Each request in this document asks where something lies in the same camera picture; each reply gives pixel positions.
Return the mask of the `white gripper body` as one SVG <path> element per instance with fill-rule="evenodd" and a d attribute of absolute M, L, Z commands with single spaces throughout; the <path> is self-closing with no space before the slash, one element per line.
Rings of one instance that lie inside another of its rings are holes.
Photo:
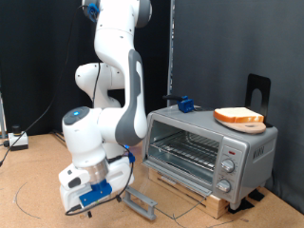
<path fill-rule="evenodd" d="M 72 211 L 77 206 L 85 209 L 131 184 L 134 177 L 130 163 L 134 160 L 134 157 L 122 156 L 111 163 L 103 160 L 86 168 L 69 165 L 59 174 L 65 210 Z"/>

